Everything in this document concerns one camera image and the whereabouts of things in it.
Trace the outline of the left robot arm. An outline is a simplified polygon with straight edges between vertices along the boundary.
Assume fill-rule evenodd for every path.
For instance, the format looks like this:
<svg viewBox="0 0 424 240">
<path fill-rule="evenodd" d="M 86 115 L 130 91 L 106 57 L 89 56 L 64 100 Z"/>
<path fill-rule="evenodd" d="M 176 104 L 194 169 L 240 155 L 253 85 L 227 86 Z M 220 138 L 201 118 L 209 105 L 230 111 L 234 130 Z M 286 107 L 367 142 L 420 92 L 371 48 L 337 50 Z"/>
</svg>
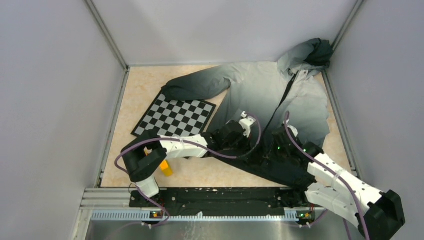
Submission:
<svg viewBox="0 0 424 240">
<path fill-rule="evenodd" d="M 154 172 L 162 162 L 175 158 L 203 158 L 212 154 L 224 159 L 242 159 L 250 153 L 249 144 L 253 126 L 261 126 L 248 115 L 239 121 L 231 120 L 214 132 L 192 136 L 164 136 L 156 130 L 147 130 L 125 146 L 119 155 L 123 159 L 130 181 L 141 190 L 141 200 L 149 207 L 160 202 L 160 189 Z"/>
</svg>

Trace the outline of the grey gradient hooded jacket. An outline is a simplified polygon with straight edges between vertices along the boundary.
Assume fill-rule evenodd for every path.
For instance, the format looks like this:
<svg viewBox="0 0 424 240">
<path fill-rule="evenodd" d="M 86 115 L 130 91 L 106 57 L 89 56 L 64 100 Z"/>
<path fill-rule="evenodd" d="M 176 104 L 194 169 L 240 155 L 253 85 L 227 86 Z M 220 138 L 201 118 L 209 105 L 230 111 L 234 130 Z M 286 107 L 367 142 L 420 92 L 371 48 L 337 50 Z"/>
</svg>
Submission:
<svg viewBox="0 0 424 240">
<path fill-rule="evenodd" d="M 322 147 L 330 132 L 328 97 L 316 75 L 330 66 L 330 41 L 314 38 L 285 52 L 278 61 L 238 62 L 200 70 L 170 80 L 162 87 L 168 101 L 208 100 L 225 92 L 209 123 L 219 130 L 242 112 L 254 114 L 260 128 L 252 130 L 254 152 L 240 160 L 224 153 L 221 161 L 266 180 L 299 187 L 312 177 L 291 159 L 277 157 L 273 131 L 289 113 L 289 124 L 301 143 Z"/>
</svg>

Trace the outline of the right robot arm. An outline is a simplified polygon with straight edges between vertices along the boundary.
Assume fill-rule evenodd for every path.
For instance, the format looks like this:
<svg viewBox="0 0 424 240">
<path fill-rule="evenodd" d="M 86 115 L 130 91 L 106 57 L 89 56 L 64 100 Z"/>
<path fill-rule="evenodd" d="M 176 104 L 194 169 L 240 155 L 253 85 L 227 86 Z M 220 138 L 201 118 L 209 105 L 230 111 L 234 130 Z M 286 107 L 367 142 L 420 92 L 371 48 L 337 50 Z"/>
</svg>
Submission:
<svg viewBox="0 0 424 240">
<path fill-rule="evenodd" d="M 282 185 L 295 189 L 299 206 L 321 206 L 354 225 L 367 240 L 390 240 L 406 223 L 401 197 L 354 176 L 312 142 L 301 143 L 297 129 L 272 132 L 265 168 Z"/>
</svg>

